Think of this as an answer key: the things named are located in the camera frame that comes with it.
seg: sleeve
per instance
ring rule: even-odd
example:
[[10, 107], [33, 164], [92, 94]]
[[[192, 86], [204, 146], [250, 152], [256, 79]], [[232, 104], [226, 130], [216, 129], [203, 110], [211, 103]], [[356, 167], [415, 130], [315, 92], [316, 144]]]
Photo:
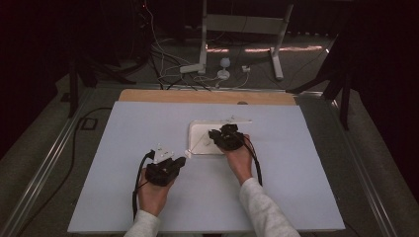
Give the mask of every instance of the sleeve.
[[243, 183], [239, 197], [252, 221], [257, 236], [299, 236], [281, 209], [266, 195], [255, 178], [248, 179]]
[[160, 226], [160, 219], [140, 210], [135, 217], [133, 226], [124, 237], [155, 237]]

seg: metal frame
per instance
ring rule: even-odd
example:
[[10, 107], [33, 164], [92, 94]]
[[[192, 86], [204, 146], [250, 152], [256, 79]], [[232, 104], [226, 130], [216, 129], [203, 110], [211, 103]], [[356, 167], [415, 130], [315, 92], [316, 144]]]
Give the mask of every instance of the metal frame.
[[336, 125], [340, 128], [339, 131], [342, 134], [342, 137], [345, 139], [346, 144], [348, 145], [348, 150], [351, 153], [351, 161], [354, 165], [355, 172], [357, 173], [358, 179], [360, 180], [361, 186], [364, 189], [364, 193], [367, 197], [370, 207], [376, 217], [379, 228], [381, 229], [382, 236], [384, 237], [397, 237], [397, 232], [395, 231], [394, 225], [392, 224], [387, 211], [385, 210], [384, 204], [379, 196], [377, 189], [368, 174], [368, 170], [364, 165], [363, 159], [355, 145], [354, 140], [351, 137], [351, 134], [348, 130], [345, 130], [345, 127], [340, 123], [339, 118], [339, 106], [336, 101], [332, 101], [329, 104], [329, 108], [332, 111], [334, 116], [334, 121]]
[[290, 4], [288, 5], [286, 14], [282, 19], [214, 15], [207, 13], [207, 0], [203, 0], [203, 28], [200, 64], [204, 66], [204, 69], [199, 70], [198, 73], [200, 75], [206, 74], [208, 49], [207, 31], [258, 33], [278, 35], [277, 44], [275, 47], [271, 47], [270, 53], [274, 65], [275, 78], [278, 80], [284, 79], [283, 69], [279, 58], [279, 51], [287, 31], [292, 11], [293, 4]]
[[12, 237], [18, 234], [20, 228], [25, 222], [26, 217], [31, 211], [32, 206], [37, 200], [37, 197], [40, 194], [46, 179], [48, 178], [53, 167], [55, 166], [55, 163], [58, 160], [61, 151], [64, 149], [68, 138], [70, 137], [74, 127], [76, 126], [77, 120], [80, 117], [81, 109], [90, 99], [92, 94], [93, 89], [86, 88], [86, 91], [83, 93], [80, 100], [80, 107], [77, 111], [75, 111], [74, 116], [67, 120], [63, 129], [61, 130], [61, 133], [56, 138], [52, 147], [49, 149], [48, 154], [43, 159], [42, 164], [38, 168], [35, 175], [32, 177], [23, 195], [19, 199], [18, 204], [15, 206], [12, 214], [9, 216], [6, 224], [1, 229], [1, 237]]

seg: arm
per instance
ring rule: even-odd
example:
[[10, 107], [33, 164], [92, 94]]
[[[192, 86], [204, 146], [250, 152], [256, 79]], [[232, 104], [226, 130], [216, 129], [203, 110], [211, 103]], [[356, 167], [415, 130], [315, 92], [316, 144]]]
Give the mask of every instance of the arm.
[[[249, 135], [245, 142], [250, 146]], [[252, 156], [245, 146], [234, 151], [224, 151], [228, 165], [236, 176], [241, 189], [240, 201], [252, 221], [257, 236], [299, 236], [281, 209], [268, 197], [252, 176]]]
[[257, 236], [299, 236], [281, 209], [266, 195], [255, 178], [244, 182], [239, 197]]
[[154, 186], [147, 183], [145, 169], [141, 171], [138, 199], [140, 211], [136, 214], [133, 226], [126, 233], [125, 237], [154, 237], [157, 235], [160, 226], [160, 219], [157, 217], [166, 204], [167, 195], [172, 187], [172, 181], [166, 187]]

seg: gray floor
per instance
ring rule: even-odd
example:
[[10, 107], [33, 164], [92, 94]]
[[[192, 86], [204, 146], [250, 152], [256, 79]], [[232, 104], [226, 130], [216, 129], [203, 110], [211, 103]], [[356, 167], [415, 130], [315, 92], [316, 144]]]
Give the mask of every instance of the gray floor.
[[[165, 40], [163, 36], [160, 46], [165, 52], [184, 58], [192, 63], [198, 62], [200, 41], [188, 39], [185, 43]], [[217, 48], [216, 52], [208, 56], [208, 78], [213, 78], [220, 69], [219, 60], [228, 56], [231, 66], [229, 80], [220, 83], [219, 90], [242, 85], [246, 75], [240, 73], [241, 65], [250, 65], [249, 80], [240, 89], [253, 90], [283, 90], [300, 85], [312, 79], [327, 52], [325, 48], [332, 45], [328, 38], [321, 37], [286, 37], [283, 43], [280, 59], [283, 65], [285, 79], [278, 82], [273, 78], [272, 65], [266, 51], [246, 52], [245, 49], [267, 48], [275, 38], [263, 38], [257, 43], [235, 42], [238, 46], [224, 47], [209, 43], [209, 48]], [[164, 63], [164, 68], [174, 66], [170, 62]], [[167, 70], [167, 75], [178, 74], [178, 69]], [[203, 90], [192, 80], [185, 77], [181, 84], [172, 89]], [[134, 88], [158, 89], [154, 71], [147, 65], [140, 71], [129, 75], [130, 80], [137, 81]], [[179, 77], [164, 78], [165, 88], [179, 79]], [[215, 90], [216, 81], [206, 81], [207, 88]], [[327, 83], [322, 83], [310, 89], [311, 92], [321, 92]], [[55, 139], [68, 122], [68, 105], [59, 102], [64, 92], [68, 91], [68, 77], [57, 83], [59, 95], [49, 103], [42, 114], [21, 136], [16, 144], [0, 161], [0, 226], [3, 226], [19, 198], [22, 196], [28, 182], [31, 180], [42, 160], [47, 156]], [[109, 78], [102, 77], [96, 89], [84, 89], [81, 94], [91, 96], [81, 108], [81, 115], [99, 107], [111, 107], [118, 99], [122, 89], [127, 88]], [[419, 236], [419, 207], [385, 147], [374, 123], [363, 107], [358, 94], [351, 92], [349, 126], [350, 131], [344, 131], [336, 121], [336, 103], [319, 98], [320, 93], [305, 93], [298, 96], [296, 101], [301, 106], [313, 137], [314, 144], [329, 179], [332, 191], [336, 197], [342, 217], [346, 221], [347, 229], [336, 232], [301, 233], [302, 236]], [[78, 131], [76, 137], [75, 164], [71, 176], [48, 203], [48, 205], [27, 226], [22, 236], [71, 236], [66, 233], [75, 203], [81, 192], [84, 180], [90, 168], [102, 132], [106, 126], [109, 111], [98, 111], [91, 115], [99, 120], [94, 131]], [[71, 139], [67, 141], [49, 178], [45, 182], [29, 217], [46, 201], [65, 176], [71, 161]], [[385, 213], [377, 212], [382, 205]], [[392, 225], [382, 225], [382, 220], [388, 219]]]

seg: white board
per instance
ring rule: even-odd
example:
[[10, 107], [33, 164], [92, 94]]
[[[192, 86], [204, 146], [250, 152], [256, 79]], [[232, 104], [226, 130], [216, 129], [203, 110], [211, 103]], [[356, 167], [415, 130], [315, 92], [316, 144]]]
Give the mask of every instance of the white board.
[[[184, 156], [194, 120], [237, 116], [256, 149], [264, 189], [295, 229], [345, 226], [299, 106], [116, 102], [74, 210], [69, 232], [124, 232], [132, 225], [131, 192], [145, 153], [158, 143]], [[220, 155], [194, 155], [181, 169], [162, 232], [236, 232], [252, 226], [239, 184]]]

